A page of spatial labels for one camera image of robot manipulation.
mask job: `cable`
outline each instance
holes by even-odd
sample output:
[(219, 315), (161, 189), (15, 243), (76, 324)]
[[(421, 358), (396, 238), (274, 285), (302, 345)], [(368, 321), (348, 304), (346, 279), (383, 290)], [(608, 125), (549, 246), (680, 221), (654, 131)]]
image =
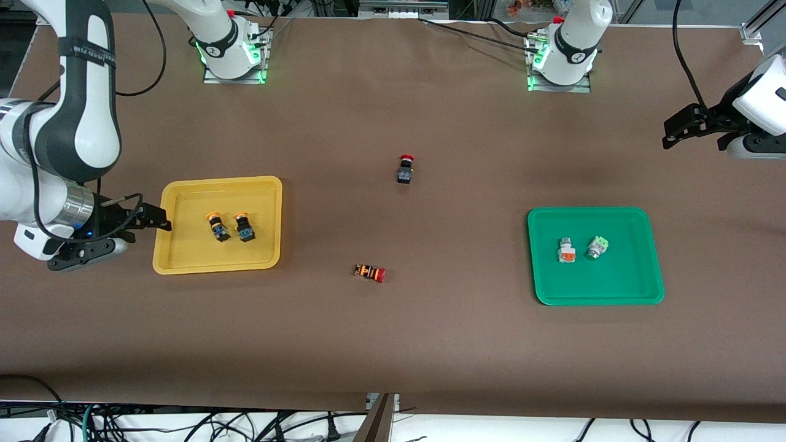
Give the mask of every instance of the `cable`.
[(515, 48), (515, 49), (518, 49), (518, 50), (522, 50), (524, 52), (532, 52), (532, 53), (538, 52), (538, 50), (536, 50), (535, 48), (528, 48), (528, 47), (524, 47), (524, 46), (514, 45), (514, 44), (508, 43), (508, 42), (502, 42), (500, 40), (490, 39), (489, 37), (486, 37), (485, 35), (473, 34), (471, 32), (464, 31), (462, 29), (451, 28), (450, 26), (446, 26), (446, 25), (441, 24), (441, 23), (436, 23), (434, 21), (425, 20), (425, 19), (422, 19), (422, 18), (419, 18), (418, 20), (422, 21), (422, 22), (424, 22), (426, 24), (433, 24), (434, 26), (439, 27), (439, 28), (445, 28), (445, 29), (447, 29), (449, 31), (458, 32), (459, 34), (470, 35), (470, 36), (475, 37), (477, 39), (482, 39), (482, 40), (486, 40), (488, 42), (497, 43), (498, 45), (512, 47), (512, 48)]
[(145, 431), (152, 431), (155, 433), (177, 433), (178, 431), (186, 431), (187, 429), (192, 429), (196, 425), (191, 426), (184, 426), (182, 428), (128, 428), (128, 427), (117, 427), (117, 429), (123, 433), (140, 433)]
[(93, 404), (87, 406), (85, 410), (85, 416), (82, 418), (82, 440), (83, 442), (88, 442), (87, 439), (87, 421), (90, 420), (90, 410), (93, 409)]
[[(367, 414), (368, 413), (361, 413), (361, 412), (357, 412), (357, 413), (337, 413), (337, 414), (333, 414), (331, 417), (332, 418), (342, 418), (344, 416), (366, 416)], [(281, 434), (283, 435), (284, 433), (287, 433), (288, 431), (294, 430), (296, 428), (300, 428), (300, 427), (305, 426), (305, 425), (313, 424), (314, 422), (324, 421), (327, 418), (328, 418), (328, 416), (321, 416), (320, 418), (313, 418), (310, 421), (301, 422), (301, 423), (299, 423), (297, 425), (293, 425), (293, 426), (285, 429), (284, 431), (281, 432)]]
[(693, 432), (696, 431), (696, 427), (698, 427), (700, 423), (701, 421), (696, 421), (690, 426), (690, 429), (688, 430), (688, 439), (685, 442), (691, 442), (693, 439)]
[(699, 102), (699, 106), (701, 107), (702, 112), (704, 112), (704, 115), (706, 115), (710, 120), (712, 120), (713, 123), (716, 123), (718, 126), (723, 127), (724, 129), (732, 129), (731, 127), (727, 127), (724, 123), (718, 121), (718, 119), (715, 118), (715, 115), (710, 112), (710, 109), (707, 107), (707, 103), (704, 101), (704, 97), (701, 95), (698, 85), (696, 85), (696, 79), (693, 77), (693, 72), (690, 71), (688, 63), (685, 61), (685, 57), (682, 56), (682, 50), (680, 49), (680, 42), (677, 35), (677, 16), (680, 12), (680, 4), (682, 4), (682, 0), (677, 0), (677, 2), (674, 4), (674, 15), (671, 18), (671, 38), (674, 42), (674, 52), (677, 53), (677, 59), (680, 61), (680, 66), (682, 66), (682, 70), (685, 71), (685, 75), (688, 77), (690, 87), (693, 89), (693, 94), (696, 95), (696, 100)]
[(49, 96), (51, 94), (54, 94), (54, 91), (57, 90), (57, 88), (59, 88), (59, 87), (60, 87), (60, 80), (56, 81), (52, 86), (50, 86), (49, 89), (44, 91), (44, 93), (41, 94), (41, 96), (38, 97), (38, 99), (36, 101), (44, 101), (44, 100), (46, 100), (47, 98), (49, 98)]
[(641, 419), (641, 421), (644, 423), (644, 427), (647, 429), (647, 434), (639, 431), (639, 429), (636, 427), (636, 422), (633, 419), (630, 419), (630, 428), (634, 429), (636, 434), (641, 436), (642, 439), (647, 440), (647, 442), (655, 442), (655, 440), (652, 439), (652, 430), (649, 428), (649, 422), (647, 422), (647, 419)]
[(259, 11), (259, 16), (260, 16), (260, 17), (264, 17), (264, 16), (265, 16), (265, 13), (263, 13), (263, 12), (262, 12), (262, 8), (260, 8), (260, 7), (259, 7), (259, 1), (257, 1), (257, 2), (253, 2), (253, 3), (256, 5), (256, 10), (258, 10), (258, 11)]
[(60, 395), (58, 395), (57, 392), (54, 391), (54, 389), (49, 386), (49, 384), (47, 384), (46, 382), (42, 381), (41, 379), (38, 379), (35, 376), (30, 376), (29, 374), (0, 374), (0, 381), (8, 380), (8, 379), (33, 381), (36, 384), (41, 385), (61, 405), (61, 408), (63, 409), (63, 412), (66, 412), (65, 406), (64, 406), (64, 402), (63, 402), (63, 398), (61, 398)]
[(212, 420), (212, 419), (213, 419), (213, 417), (215, 417), (217, 414), (218, 414), (218, 413), (210, 413), (210, 414), (208, 414), (208, 416), (207, 416), (207, 417), (205, 417), (204, 419), (202, 419), (201, 421), (199, 421), (199, 423), (198, 423), (198, 424), (196, 424), (196, 425), (195, 425), (193, 428), (191, 428), (191, 431), (189, 431), (189, 433), (188, 433), (188, 434), (185, 436), (185, 439), (183, 440), (183, 442), (189, 442), (189, 440), (190, 440), (190, 439), (191, 439), (191, 437), (194, 435), (194, 433), (196, 433), (196, 432), (197, 432), (197, 430), (198, 430), (198, 429), (199, 429), (199, 428), (200, 428), (202, 425), (204, 425), (204, 424), (208, 423), (210, 420)]
[(261, 35), (264, 35), (264, 34), (265, 34), (266, 32), (268, 32), (268, 31), (269, 31), (271, 28), (273, 28), (273, 25), (276, 23), (276, 20), (278, 20), (278, 16), (273, 16), (273, 20), (270, 22), (270, 24), (268, 24), (268, 25), (267, 25), (267, 27), (266, 27), (266, 28), (264, 28), (263, 30), (261, 30), (259, 33), (257, 33), (257, 34), (253, 34), (253, 35), (251, 36), (251, 38), (252, 38), (252, 39), (256, 39), (256, 38), (258, 38), (259, 36), (261, 36)]
[(50, 428), (52, 428), (52, 422), (44, 425), (44, 428), (42, 428), (41, 431), (35, 435), (32, 442), (44, 442), (46, 440), (46, 434), (49, 432)]
[(31, 117), (32, 117), (32, 114), (29, 114), (29, 113), (24, 117), (24, 136), (22, 137), (22, 139), (23, 139), (25, 153), (28, 155), (28, 158), (30, 159), (30, 169), (32, 170), (32, 173), (33, 173), (33, 216), (35, 217), (35, 224), (36, 224), (36, 226), (44, 234), (46, 234), (46, 236), (52, 238), (53, 240), (61, 241), (61, 242), (65, 243), (65, 244), (89, 244), (91, 242), (102, 241), (102, 240), (105, 240), (107, 238), (111, 238), (112, 236), (114, 236), (114, 235), (118, 234), (119, 232), (123, 231), (126, 228), (126, 226), (128, 226), (128, 224), (132, 220), (134, 220), (136, 218), (137, 213), (139, 213), (139, 209), (142, 207), (142, 198), (143, 198), (143, 196), (139, 192), (132, 193), (131, 195), (128, 195), (126, 197), (127, 200), (130, 200), (131, 198), (136, 197), (137, 198), (137, 205), (134, 207), (134, 210), (132, 210), (131, 213), (128, 214), (126, 219), (118, 227), (115, 227), (114, 229), (112, 229), (107, 234), (103, 234), (101, 236), (96, 236), (95, 238), (72, 239), (72, 238), (63, 238), (63, 237), (57, 236), (56, 234), (53, 234), (52, 232), (50, 232), (50, 231), (48, 231), (46, 229), (46, 227), (44, 226), (43, 221), (41, 220), (41, 208), (39, 207), (39, 205), (40, 205), (39, 200), (40, 200), (40, 196), (41, 196), (41, 183), (39, 182), (39, 166), (35, 162), (35, 156), (33, 155), (33, 148), (30, 145), (30, 135), (29, 134), (30, 134), (30, 120), (31, 120)]
[(238, 420), (238, 419), (240, 419), (240, 418), (242, 418), (244, 416), (247, 417), (248, 413), (240, 413), (237, 416), (235, 416), (234, 418), (231, 418), (230, 421), (227, 422), (226, 424), (221, 424), (221, 426), (219, 426), (217, 429), (213, 429), (213, 434), (212, 434), (212, 436), (210, 438), (211, 442), (213, 440), (215, 440), (215, 439), (218, 439), (219, 438), (219, 434), (224, 429), (227, 431), (227, 433), (229, 433), (229, 431), (234, 431), (235, 433), (241, 434), (246, 440), (252, 440), (254, 438), (253, 434), (252, 434), (251, 437), (248, 437), (248, 435), (246, 433), (243, 433), (240, 430), (235, 429), (234, 427), (231, 426), (232, 422), (235, 422), (236, 420)]
[(518, 32), (517, 30), (511, 28), (510, 26), (508, 26), (507, 24), (502, 22), (502, 20), (498, 20), (498, 19), (496, 19), (494, 17), (489, 17), (489, 18), (486, 19), (486, 21), (489, 21), (491, 23), (496, 23), (496, 24), (502, 26), (502, 29), (505, 29), (507, 32), (510, 32), (513, 35), (517, 35), (519, 37), (524, 37), (524, 38), (527, 37), (527, 33), (526, 32)]
[(271, 431), (276, 428), (276, 425), (280, 425), (284, 420), (288, 419), (290, 416), (295, 414), (295, 411), (279, 411), (275, 418), (272, 421), (268, 422), (265, 425), (265, 428), (259, 432), (259, 435), (254, 438), (253, 442), (260, 442), (262, 438), (267, 436)]
[(167, 42), (163, 38), (163, 32), (161, 31), (161, 26), (158, 25), (158, 20), (156, 20), (156, 15), (152, 13), (150, 10), (150, 5), (148, 5), (147, 0), (141, 0), (142, 3), (145, 5), (145, 9), (148, 10), (148, 14), (150, 14), (150, 18), (152, 19), (153, 24), (156, 25), (156, 31), (158, 31), (158, 37), (161, 39), (161, 71), (158, 73), (158, 77), (156, 80), (152, 82), (152, 84), (145, 89), (139, 90), (137, 92), (125, 93), (125, 92), (115, 92), (121, 97), (137, 97), (138, 95), (146, 94), (156, 87), (161, 81), (161, 77), (163, 77), (164, 71), (167, 70)]
[(591, 418), (589, 421), (587, 421), (586, 425), (584, 425), (584, 430), (578, 436), (578, 439), (576, 439), (575, 442), (583, 442), (584, 441), (584, 438), (586, 437), (587, 432), (590, 430), (590, 427), (592, 426), (593, 423), (595, 423), (595, 418)]

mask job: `yellow tray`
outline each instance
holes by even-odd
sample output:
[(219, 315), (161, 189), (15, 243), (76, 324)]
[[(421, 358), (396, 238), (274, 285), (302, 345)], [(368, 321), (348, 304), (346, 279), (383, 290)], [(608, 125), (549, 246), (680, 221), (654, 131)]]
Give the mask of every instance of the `yellow tray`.
[[(158, 230), (152, 266), (159, 274), (271, 268), (281, 254), (281, 180), (274, 176), (175, 181), (161, 207), (172, 231)], [(221, 213), (232, 237), (219, 242), (204, 218)], [(242, 242), (234, 215), (247, 212), (256, 238)]]

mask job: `black cable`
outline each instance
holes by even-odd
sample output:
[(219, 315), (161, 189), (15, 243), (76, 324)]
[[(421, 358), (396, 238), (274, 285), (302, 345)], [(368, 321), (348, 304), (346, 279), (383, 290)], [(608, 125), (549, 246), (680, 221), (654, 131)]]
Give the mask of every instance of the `black cable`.
[[(332, 418), (342, 418), (344, 416), (365, 416), (367, 414), (368, 413), (361, 413), (361, 412), (357, 412), (357, 413), (337, 413), (337, 414), (333, 414), (331, 417)], [(293, 425), (293, 426), (285, 429), (284, 431), (281, 432), (281, 434), (287, 433), (288, 431), (294, 430), (296, 428), (300, 428), (300, 427), (305, 426), (305, 425), (313, 424), (314, 422), (324, 421), (327, 418), (328, 418), (328, 416), (321, 416), (320, 418), (313, 418), (310, 421), (301, 422), (301, 423), (299, 423), (297, 425)]]
[[(25, 133), (27, 133), (28, 127), (29, 127), (29, 115), (28, 115), (28, 126), (25, 127), (25, 130), (26, 130)], [(70, 417), (71, 415), (70, 415), (70, 413), (68, 413), (68, 410), (65, 407), (65, 402), (63, 401), (63, 398), (61, 398), (60, 395), (57, 394), (57, 392), (54, 391), (54, 389), (52, 387), (50, 387), (49, 384), (47, 384), (46, 382), (42, 381), (41, 379), (38, 379), (37, 377), (31, 376), (29, 374), (0, 374), (0, 381), (4, 380), (4, 379), (6, 379), (6, 380), (7, 379), (17, 379), (17, 380), (24, 380), (24, 381), (33, 381), (36, 384), (41, 385), (43, 388), (45, 388), (46, 391), (48, 391), (50, 393), (50, 395), (52, 395), (52, 397), (57, 401), (57, 404), (59, 406), (58, 408), (63, 411), (63, 416), (62, 417), (58, 416), (58, 418), (61, 418), (61, 419), (65, 420), (66, 423), (68, 423), (68, 434), (71, 436), (71, 442), (74, 442), (74, 428), (72, 427), (72, 422), (68, 420), (68, 417)]]
[(671, 38), (674, 42), (674, 52), (677, 53), (677, 59), (680, 61), (680, 66), (682, 66), (682, 70), (685, 71), (685, 75), (688, 77), (690, 87), (693, 89), (693, 94), (696, 95), (696, 100), (699, 102), (699, 106), (701, 107), (702, 112), (704, 112), (704, 115), (706, 115), (710, 120), (712, 120), (713, 123), (716, 123), (718, 126), (725, 129), (730, 129), (725, 124), (718, 121), (718, 119), (715, 118), (715, 115), (710, 112), (710, 109), (707, 107), (707, 103), (704, 101), (704, 97), (701, 95), (699, 86), (696, 84), (696, 79), (693, 77), (693, 72), (690, 71), (688, 63), (685, 61), (685, 57), (682, 55), (682, 49), (680, 49), (680, 42), (677, 33), (677, 17), (680, 12), (681, 4), (682, 0), (677, 0), (677, 2), (674, 4), (674, 15), (671, 18)]
[(213, 417), (215, 417), (217, 414), (218, 414), (218, 413), (210, 413), (210, 414), (208, 414), (208, 416), (206, 416), (204, 419), (202, 419), (201, 421), (199, 421), (199, 423), (197, 423), (197, 424), (196, 424), (196, 425), (195, 425), (193, 428), (191, 428), (191, 431), (189, 431), (189, 433), (188, 433), (188, 434), (185, 436), (185, 439), (183, 440), (183, 442), (189, 442), (189, 440), (191, 439), (191, 437), (193, 437), (194, 433), (196, 433), (196, 432), (197, 432), (197, 430), (198, 430), (198, 429), (199, 429), (199, 428), (200, 428), (202, 425), (205, 425), (206, 423), (208, 423), (209, 421), (211, 421), (211, 420), (213, 419)]
[(470, 35), (470, 36), (472, 36), (472, 37), (475, 37), (475, 38), (477, 38), (477, 39), (482, 39), (482, 40), (486, 40), (486, 41), (488, 41), (488, 42), (497, 43), (497, 44), (499, 44), (499, 45), (503, 45), (503, 46), (512, 47), (512, 48), (515, 48), (515, 49), (518, 49), (518, 50), (522, 50), (522, 51), (524, 51), (524, 52), (532, 52), (532, 53), (536, 53), (536, 52), (538, 52), (538, 50), (536, 50), (535, 48), (529, 48), (529, 47), (524, 47), (524, 46), (518, 46), (518, 45), (514, 45), (514, 44), (512, 44), (512, 43), (508, 43), (508, 42), (502, 42), (502, 41), (500, 41), (500, 40), (495, 40), (495, 39), (490, 39), (489, 37), (486, 37), (485, 35), (478, 35), (478, 34), (473, 34), (473, 33), (471, 33), (471, 32), (464, 31), (464, 30), (462, 30), (462, 29), (458, 29), (458, 28), (451, 28), (450, 26), (446, 26), (446, 25), (444, 25), (444, 24), (441, 24), (441, 23), (436, 23), (436, 22), (434, 22), (434, 21), (425, 20), (425, 19), (422, 19), (422, 18), (419, 18), (418, 20), (419, 20), (419, 21), (422, 21), (422, 22), (424, 22), (424, 23), (426, 23), (426, 24), (433, 24), (434, 26), (436, 26), (436, 27), (439, 27), (439, 28), (445, 28), (445, 29), (448, 29), (448, 30), (450, 30), (450, 31), (458, 32), (459, 34)]
[(276, 20), (278, 20), (278, 16), (274, 16), (273, 20), (270, 22), (270, 24), (267, 25), (266, 28), (264, 28), (263, 30), (259, 31), (256, 34), (252, 34), (251, 38), (256, 39), (257, 37), (264, 35), (265, 32), (268, 32), (270, 29), (273, 28), (273, 25), (276, 24)]
[(49, 432), (49, 428), (51, 427), (52, 422), (44, 425), (44, 428), (42, 428), (41, 431), (35, 435), (32, 442), (44, 442), (46, 440), (46, 434)]
[(254, 438), (253, 442), (260, 442), (262, 438), (270, 434), (276, 428), (276, 425), (280, 425), (284, 420), (288, 419), (290, 416), (295, 414), (295, 411), (279, 411), (275, 418), (270, 421), (262, 431), (259, 432), (259, 435)]
[(226, 430), (227, 433), (229, 431), (234, 431), (235, 433), (241, 434), (246, 440), (252, 440), (254, 438), (253, 434), (252, 434), (251, 437), (249, 437), (246, 433), (243, 433), (240, 430), (235, 429), (234, 427), (232, 427), (232, 422), (235, 422), (236, 420), (238, 420), (238, 419), (240, 419), (240, 418), (242, 418), (244, 416), (248, 416), (248, 413), (247, 412), (240, 413), (237, 416), (235, 416), (234, 418), (231, 418), (227, 423), (223, 423), (222, 424), (221, 422), (216, 422), (216, 423), (220, 424), (220, 426), (218, 428), (214, 428), (213, 429), (213, 433), (212, 433), (212, 436), (210, 438), (210, 441), (212, 442), (213, 440), (218, 439), (219, 435), (221, 434), (221, 432), (223, 430)]
[(507, 24), (505, 24), (502, 20), (498, 20), (498, 19), (496, 19), (494, 17), (489, 17), (489, 18), (486, 19), (486, 21), (489, 21), (491, 23), (496, 23), (496, 24), (502, 26), (502, 29), (505, 29), (507, 32), (510, 32), (513, 35), (517, 35), (519, 37), (524, 37), (524, 38), (527, 37), (527, 33), (526, 32), (518, 32), (517, 30), (515, 30), (515, 29), (511, 28), (510, 26), (508, 26)]
[(696, 427), (699, 426), (701, 421), (696, 421), (692, 425), (690, 425), (690, 429), (688, 430), (688, 439), (686, 442), (691, 442), (693, 440), (693, 432), (696, 431)]
[(647, 442), (655, 442), (655, 440), (652, 439), (652, 430), (649, 428), (649, 422), (647, 422), (647, 419), (641, 419), (641, 421), (644, 423), (644, 427), (647, 429), (647, 434), (639, 431), (639, 428), (636, 427), (636, 422), (633, 419), (630, 419), (630, 428), (634, 429), (636, 434), (641, 436), (642, 439), (647, 440)]
[(582, 442), (584, 440), (593, 423), (595, 423), (595, 418), (591, 418), (589, 421), (587, 421), (586, 425), (584, 425), (584, 430), (578, 436), (578, 439), (576, 439), (575, 442)]
[(341, 439), (341, 433), (336, 429), (336, 419), (333, 418), (333, 412), (328, 411), (328, 436), (327, 442)]
[(151, 431), (154, 433), (176, 433), (178, 431), (186, 431), (187, 429), (192, 429), (195, 425), (184, 426), (182, 428), (129, 428), (124, 426), (119, 426), (117, 429), (122, 431), (123, 433), (143, 433), (145, 431)]
[(259, 7), (259, 0), (257, 0), (256, 2), (254, 2), (254, 4), (256, 5), (256, 10), (258, 10), (258, 11), (259, 11), (259, 16), (260, 16), (260, 17), (264, 17), (264, 16), (265, 16), (265, 13), (263, 13), (263, 12), (262, 12), (262, 8), (260, 8), (260, 7)]
[(43, 94), (41, 94), (41, 96), (38, 97), (36, 101), (46, 100), (47, 98), (49, 98), (51, 94), (54, 94), (54, 91), (57, 90), (58, 87), (60, 87), (60, 80), (56, 81), (52, 86), (50, 86), (50, 88), (47, 89)]
[(153, 24), (156, 25), (156, 31), (158, 31), (158, 37), (161, 39), (161, 71), (158, 73), (158, 77), (156, 80), (152, 82), (152, 84), (145, 89), (139, 90), (137, 92), (125, 93), (125, 92), (116, 92), (121, 97), (136, 97), (138, 95), (146, 94), (156, 87), (161, 81), (161, 77), (163, 77), (164, 71), (167, 70), (167, 42), (163, 39), (163, 32), (161, 31), (161, 26), (158, 25), (158, 20), (156, 20), (156, 15), (152, 13), (150, 10), (150, 5), (148, 5), (147, 0), (141, 0), (142, 3), (145, 5), (145, 8), (148, 10), (148, 14), (150, 14), (150, 18), (152, 19)]
[(65, 406), (64, 406), (63, 398), (61, 398), (60, 395), (58, 395), (57, 392), (54, 391), (54, 389), (49, 386), (49, 384), (47, 384), (46, 382), (42, 381), (41, 379), (38, 379), (35, 376), (30, 376), (29, 374), (0, 374), (0, 381), (8, 380), (8, 379), (17, 379), (17, 380), (23, 380), (23, 381), (33, 381), (36, 384), (41, 385), (62, 406), (63, 412), (65, 412)]
[(101, 236), (96, 236), (95, 238), (87, 238), (87, 239), (73, 239), (73, 238), (63, 238), (53, 234), (52, 232), (48, 231), (44, 226), (43, 221), (41, 220), (41, 208), (39, 207), (39, 199), (41, 196), (41, 183), (39, 182), (39, 166), (35, 163), (35, 156), (33, 155), (33, 148), (30, 145), (30, 120), (32, 118), (32, 114), (28, 113), (24, 117), (24, 134), (23, 134), (23, 145), (25, 149), (25, 153), (28, 155), (30, 159), (30, 169), (32, 170), (33, 174), (33, 216), (35, 218), (36, 226), (44, 233), (46, 236), (52, 238), (56, 241), (61, 241), (65, 244), (88, 244), (95, 241), (105, 240), (107, 238), (111, 238), (113, 235), (118, 234), (119, 232), (123, 231), (128, 224), (134, 220), (139, 213), (139, 209), (142, 207), (142, 194), (137, 192), (133, 193), (126, 197), (126, 199), (131, 199), (133, 197), (137, 198), (137, 205), (134, 207), (134, 210), (128, 214), (125, 220), (118, 226), (109, 231), (107, 234), (103, 234)]

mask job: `brown table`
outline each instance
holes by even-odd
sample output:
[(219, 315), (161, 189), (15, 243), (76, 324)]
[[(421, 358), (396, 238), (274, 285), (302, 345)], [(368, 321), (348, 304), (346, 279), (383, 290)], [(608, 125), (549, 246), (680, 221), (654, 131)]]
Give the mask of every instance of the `brown table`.
[[(118, 89), (137, 90), (158, 37), (144, 15), (115, 19)], [(1, 371), (68, 400), (324, 410), (395, 391), (419, 412), (784, 420), (786, 165), (733, 160), (713, 137), (661, 149), (663, 121), (694, 100), (669, 29), (609, 29), (592, 94), (549, 94), (527, 91), (515, 50), (414, 20), (297, 20), (267, 85), (204, 85), (185, 25), (160, 21), (167, 73), (118, 98), (104, 193), (157, 203), (174, 180), (276, 175), (281, 261), (159, 276), (148, 231), (54, 274), (3, 223)], [(734, 29), (681, 37), (710, 103), (760, 57)], [(43, 29), (15, 96), (56, 74)], [(647, 211), (665, 300), (540, 304), (524, 219), (560, 205)], [(357, 262), (389, 282), (352, 277)], [(17, 387), (0, 396), (46, 398)]]

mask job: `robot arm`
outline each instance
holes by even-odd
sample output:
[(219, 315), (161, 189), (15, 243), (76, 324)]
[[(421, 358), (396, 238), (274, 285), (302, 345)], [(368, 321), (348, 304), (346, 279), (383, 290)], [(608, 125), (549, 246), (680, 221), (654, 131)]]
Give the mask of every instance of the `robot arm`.
[(258, 65), (259, 25), (230, 16), (221, 0), (149, 0), (177, 13), (196, 39), (205, 66), (221, 79), (244, 76)]
[(29, 137), (41, 169), (74, 182), (93, 181), (120, 155), (112, 17), (101, 0), (26, 3), (57, 34), (61, 97), (54, 106), (5, 100), (0, 143), (14, 160), (30, 164), (23, 149)]
[(740, 159), (786, 159), (786, 60), (767, 57), (729, 88), (717, 105), (686, 106), (663, 123), (663, 148), (687, 138), (725, 133), (718, 149)]
[[(220, 0), (153, 1), (186, 21), (216, 76), (237, 78), (259, 63), (258, 51), (253, 57), (259, 26), (229, 17)], [(14, 242), (27, 254), (49, 260), (52, 270), (73, 269), (125, 251), (134, 241), (129, 229), (171, 224), (164, 210), (141, 199), (128, 210), (82, 185), (107, 173), (120, 155), (106, 4), (24, 2), (57, 34), (61, 97), (56, 104), (0, 99), (0, 220), (18, 223)]]
[(576, 84), (592, 69), (597, 44), (612, 22), (608, 0), (575, 0), (563, 23), (553, 23), (539, 33), (546, 35), (533, 68), (561, 86)]

